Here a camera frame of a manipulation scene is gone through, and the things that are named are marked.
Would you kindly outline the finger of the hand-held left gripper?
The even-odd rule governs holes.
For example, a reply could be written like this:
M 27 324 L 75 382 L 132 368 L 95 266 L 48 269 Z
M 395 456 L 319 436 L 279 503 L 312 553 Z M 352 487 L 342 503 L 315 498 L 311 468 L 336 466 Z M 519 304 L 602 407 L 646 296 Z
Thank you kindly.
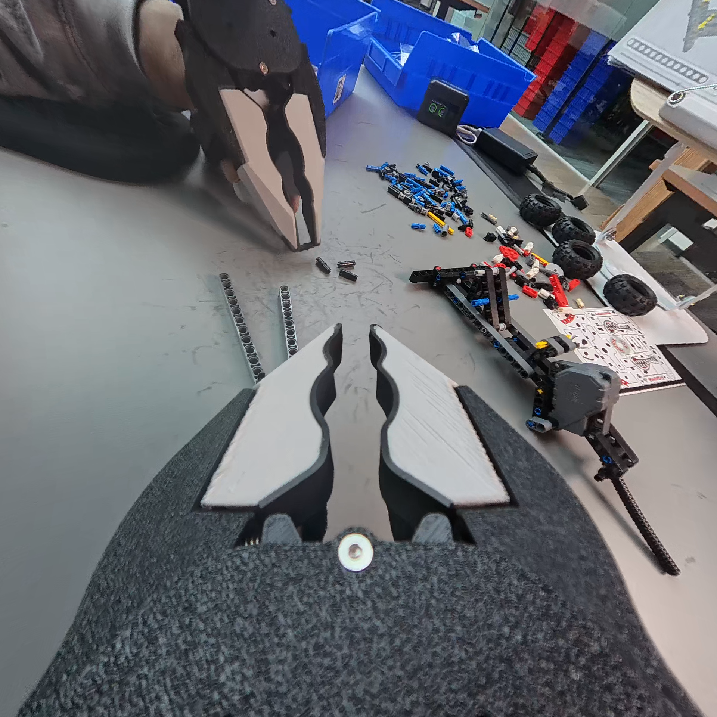
M 238 197 L 252 205 L 258 217 L 290 250 L 298 251 L 295 212 L 267 148 L 266 111 L 270 102 L 266 93 L 223 88 L 220 98 L 242 155 L 242 160 L 235 161 Z
M 303 219 L 311 246 L 320 245 L 325 158 L 314 123 L 310 102 L 304 94 L 293 94 L 285 106 L 293 179 L 301 198 Z

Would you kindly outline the blue plastic bin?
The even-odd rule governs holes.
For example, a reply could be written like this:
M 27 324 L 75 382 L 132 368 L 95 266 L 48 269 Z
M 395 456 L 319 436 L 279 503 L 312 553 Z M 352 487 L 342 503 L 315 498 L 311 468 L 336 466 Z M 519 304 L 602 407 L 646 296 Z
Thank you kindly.
M 380 9 L 364 1 L 287 1 L 316 68 L 326 117 L 354 92 Z
M 399 107 L 417 112 L 432 80 L 466 93 L 462 121 L 497 128 L 536 75 L 480 38 L 400 1 L 372 1 L 379 10 L 364 65 Z

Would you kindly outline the pile of blue black pins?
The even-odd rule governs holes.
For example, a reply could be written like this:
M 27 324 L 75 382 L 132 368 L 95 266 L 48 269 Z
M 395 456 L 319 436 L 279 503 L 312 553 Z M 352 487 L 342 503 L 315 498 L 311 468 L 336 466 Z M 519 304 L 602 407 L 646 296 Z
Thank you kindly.
M 367 165 L 366 171 L 374 173 L 387 183 L 388 193 L 408 209 L 419 215 L 419 223 L 432 229 L 440 237 L 461 232 L 467 238 L 473 235 L 474 210 L 468 203 L 468 189 L 463 179 L 444 165 L 431 166 L 425 162 L 416 165 L 416 172 L 400 171 L 396 164 Z M 440 227 L 428 219 L 431 211 L 445 221 Z

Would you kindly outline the long black toy beam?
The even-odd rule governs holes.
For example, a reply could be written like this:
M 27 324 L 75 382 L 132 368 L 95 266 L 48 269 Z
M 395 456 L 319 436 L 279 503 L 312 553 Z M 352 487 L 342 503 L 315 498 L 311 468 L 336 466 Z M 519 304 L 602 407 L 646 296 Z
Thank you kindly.
M 442 283 L 463 283 L 472 282 L 480 275 L 485 274 L 485 266 L 471 264 L 467 267 L 443 268 L 434 266 L 430 270 L 415 270 L 410 274 L 409 282 L 427 283 L 435 286 Z
M 247 368 L 250 372 L 253 383 L 257 384 L 264 378 L 265 373 L 254 341 L 249 332 L 249 328 L 247 327 L 244 313 L 239 306 L 235 287 L 227 273 L 219 274 L 219 279 L 224 292 L 227 309 L 238 335 L 239 345 L 246 360 Z
M 282 284 L 279 287 L 279 303 L 286 354 L 288 358 L 291 358 L 298 353 L 299 347 L 293 315 L 291 289 L 286 284 Z

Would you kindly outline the partly built toy chassis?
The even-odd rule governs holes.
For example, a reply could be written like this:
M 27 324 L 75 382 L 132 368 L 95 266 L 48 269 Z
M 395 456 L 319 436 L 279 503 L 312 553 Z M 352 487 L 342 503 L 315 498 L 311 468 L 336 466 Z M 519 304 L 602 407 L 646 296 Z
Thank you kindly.
M 576 349 L 565 336 L 550 336 L 542 341 L 532 338 L 511 318 L 510 303 L 518 299 L 518 294 L 508 290 L 506 271 L 486 263 L 478 265 L 487 267 L 485 274 L 472 282 L 419 284 L 429 285 L 449 299 L 518 375 L 533 382 L 533 409 L 525 422 L 531 431 L 567 431 L 587 440 L 601 463 L 596 481 L 613 484 L 661 569 L 678 576 L 678 565 L 624 481 L 624 475 L 639 458 L 611 423 L 620 395 L 618 374 L 599 364 L 562 359 Z

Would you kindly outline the grey desk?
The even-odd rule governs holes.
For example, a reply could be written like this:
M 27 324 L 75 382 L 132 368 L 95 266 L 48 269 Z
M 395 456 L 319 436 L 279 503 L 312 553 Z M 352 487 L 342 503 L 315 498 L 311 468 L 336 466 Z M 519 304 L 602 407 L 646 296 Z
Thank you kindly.
M 444 165 L 463 179 L 473 235 L 421 217 L 367 165 Z M 640 458 L 627 483 L 681 574 L 659 572 L 585 440 L 525 427 L 532 390 L 412 270 L 490 254 L 481 213 L 512 202 L 452 140 L 400 111 L 363 70 L 327 122 L 322 244 L 264 238 L 199 162 L 181 181 L 130 186 L 1 154 L 1 715 L 16 715 L 62 643 L 97 562 L 148 483 L 252 381 L 217 282 L 239 290 L 260 361 L 284 352 L 278 287 L 300 346 L 341 323 L 327 413 L 335 464 L 326 538 L 392 539 L 379 482 L 384 422 L 369 358 L 377 323 L 470 386 L 566 479 L 620 566 L 646 629 L 716 715 L 716 417 L 687 387 L 622 397 L 614 425 Z M 323 274 L 317 256 L 331 267 Z M 354 260 L 350 282 L 337 263 Z

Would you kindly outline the person's left hand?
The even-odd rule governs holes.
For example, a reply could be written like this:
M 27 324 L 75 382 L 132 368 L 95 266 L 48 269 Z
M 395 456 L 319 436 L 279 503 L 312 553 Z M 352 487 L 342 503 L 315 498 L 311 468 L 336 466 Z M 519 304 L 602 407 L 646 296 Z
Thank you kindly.
M 204 146 L 175 35 L 184 15 L 172 1 L 2 1 L 1 96 L 90 109 L 50 119 L 55 145 L 31 128 L 25 154 L 112 181 L 172 178 Z

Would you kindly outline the black power bank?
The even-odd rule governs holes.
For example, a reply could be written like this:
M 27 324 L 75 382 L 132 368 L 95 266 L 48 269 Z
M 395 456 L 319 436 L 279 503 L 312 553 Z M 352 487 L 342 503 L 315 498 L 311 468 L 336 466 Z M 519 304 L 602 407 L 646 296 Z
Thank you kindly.
M 439 78 L 431 79 L 417 112 L 417 121 L 453 138 L 470 102 L 470 95 Z

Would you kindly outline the black cloth pad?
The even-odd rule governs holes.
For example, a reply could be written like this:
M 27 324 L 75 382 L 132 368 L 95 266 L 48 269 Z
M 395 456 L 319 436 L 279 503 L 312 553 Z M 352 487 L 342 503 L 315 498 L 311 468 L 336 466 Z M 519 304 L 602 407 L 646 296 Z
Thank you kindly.
M 167 181 L 192 166 L 199 141 L 189 119 L 166 108 L 1 98 L 1 147 L 95 178 Z

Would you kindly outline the black power adapter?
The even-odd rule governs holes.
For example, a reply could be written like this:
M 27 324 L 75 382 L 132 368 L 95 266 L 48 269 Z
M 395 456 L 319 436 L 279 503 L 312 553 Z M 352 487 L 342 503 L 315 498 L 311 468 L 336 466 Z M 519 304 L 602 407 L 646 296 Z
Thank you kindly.
M 507 198 L 515 205 L 515 207 L 517 207 L 517 211 L 522 200 L 530 193 L 542 193 L 543 195 L 556 200 L 561 206 L 563 215 L 567 215 L 563 211 L 563 204 L 567 204 L 568 209 L 575 209 L 578 211 L 587 209 L 588 202 L 584 195 L 580 194 L 573 196 L 571 194 L 565 194 L 559 191 L 553 184 L 551 184 L 550 181 L 548 181 L 542 187 L 543 189 L 548 191 L 548 194 L 540 192 L 538 190 L 538 187 L 535 186 L 531 181 L 531 177 L 537 178 L 542 181 L 544 180 L 544 176 L 540 174 L 538 169 L 534 166 L 530 167 L 531 171 L 528 171 L 526 175 L 517 175 L 510 172 L 503 166 L 500 166 L 496 161 L 487 157 L 484 153 L 476 150 L 474 146 L 469 146 L 467 144 L 459 142 L 459 147 L 474 161 L 475 164 L 477 164 L 488 175 L 488 177 L 493 181 L 493 183 L 497 185 L 498 189 L 500 189 L 507 196 Z M 522 217 L 521 219 L 525 224 L 529 225 L 530 227 L 533 227 L 542 236 L 544 236 L 544 238 L 546 238 L 546 240 L 548 240 L 553 246 L 553 251 L 559 245 L 552 238 L 552 226 L 546 228 L 539 228 L 523 220 Z
M 475 148 L 517 175 L 531 171 L 530 167 L 538 157 L 535 150 L 498 128 L 480 129 Z

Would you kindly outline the toy sticker sheet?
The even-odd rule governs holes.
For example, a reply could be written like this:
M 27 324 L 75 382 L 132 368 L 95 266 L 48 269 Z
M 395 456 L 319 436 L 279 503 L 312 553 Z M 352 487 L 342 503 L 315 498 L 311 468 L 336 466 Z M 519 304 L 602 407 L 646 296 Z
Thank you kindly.
M 605 366 L 620 377 L 622 395 L 681 387 L 685 381 L 665 354 L 629 317 L 609 308 L 545 309 L 560 333 L 576 345 L 581 363 Z

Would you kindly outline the pile of red white pieces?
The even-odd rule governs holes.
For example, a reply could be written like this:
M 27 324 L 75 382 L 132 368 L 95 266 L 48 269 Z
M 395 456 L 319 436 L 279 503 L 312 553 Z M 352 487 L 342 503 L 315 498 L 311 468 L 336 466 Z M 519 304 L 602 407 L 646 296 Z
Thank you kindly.
M 542 301 L 549 310 L 566 312 L 575 307 L 585 309 L 580 298 L 569 299 L 569 293 L 580 280 L 569 279 L 558 264 L 550 263 L 533 251 L 533 242 L 523 243 L 518 229 L 502 227 L 492 214 L 482 212 L 481 218 L 494 230 L 484 236 L 486 242 L 499 242 L 496 256 L 489 261 L 497 269 L 504 269 L 511 279 L 530 298 Z

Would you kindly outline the black toy tyre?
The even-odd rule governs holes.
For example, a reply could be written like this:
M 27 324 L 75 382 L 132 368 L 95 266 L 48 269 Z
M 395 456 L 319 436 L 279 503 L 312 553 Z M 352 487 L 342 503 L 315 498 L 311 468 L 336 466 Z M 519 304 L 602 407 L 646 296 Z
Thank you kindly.
M 551 235 L 558 244 L 576 240 L 593 245 L 596 238 L 594 229 L 586 221 L 567 215 L 556 220 L 551 228 Z
M 618 274 L 608 279 L 603 294 L 610 306 L 631 318 L 649 314 L 658 304 L 650 286 L 631 274 Z
M 571 239 L 555 248 L 552 262 L 562 269 L 569 280 L 588 280 L 602 269 L 603 256 L 595 246 Z
M 551 227 L 563 215 L 560 204 L 542 193 L 528 194 L 518 211 L 523 220 L 539 228 Z

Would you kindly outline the stack of red blue bins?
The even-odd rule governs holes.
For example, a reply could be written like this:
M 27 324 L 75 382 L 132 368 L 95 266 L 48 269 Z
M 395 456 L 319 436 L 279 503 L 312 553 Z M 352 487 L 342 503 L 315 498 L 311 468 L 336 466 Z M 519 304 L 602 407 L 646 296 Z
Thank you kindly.
M 491 40 L 533 74 L 512 113 L 556 148 L 585 144 L 630 79 L 608 54 L 632 1 L 507 1 Z

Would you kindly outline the open instruction booklet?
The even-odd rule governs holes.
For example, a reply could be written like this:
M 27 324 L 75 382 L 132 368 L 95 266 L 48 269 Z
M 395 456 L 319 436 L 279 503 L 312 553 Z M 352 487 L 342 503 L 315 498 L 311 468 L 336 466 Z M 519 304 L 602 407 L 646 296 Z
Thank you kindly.
M 608 63 L 670 91 L 716 84 L 716 2 L 659 1 Z

